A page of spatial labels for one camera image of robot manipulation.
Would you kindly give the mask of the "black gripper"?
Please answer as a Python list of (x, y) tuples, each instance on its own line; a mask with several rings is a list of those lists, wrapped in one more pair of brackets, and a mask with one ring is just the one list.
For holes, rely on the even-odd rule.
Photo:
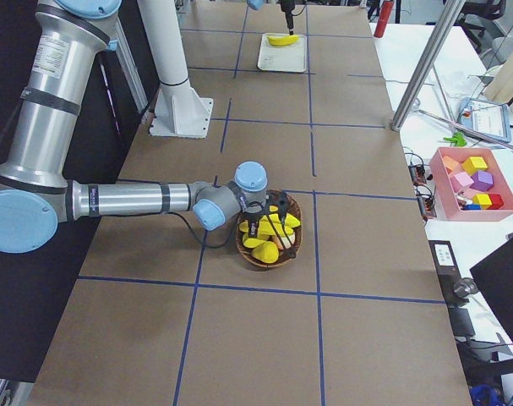
[(294, 33), (293, 10), (294, 0), (280, 0), (281, 11), (286, 15), (287, 29), (290, 35)]
[(269, 215), (271, 205), (278, 207), (278, 214), (281, 225), (286, 224), (288, 213), (288, 197), (287, 193), (278, 189), (269, 189), (266, 192), (264, 203), (258, 201), (252, 202), (248, 205), (249, 208), (254, 208), (256, 212), (246, 212), (243, 214), (243, 219), (248, 221), (248, 236), (250, 238), (258, 237), (259, 221), (262, 218), (271, 222)]

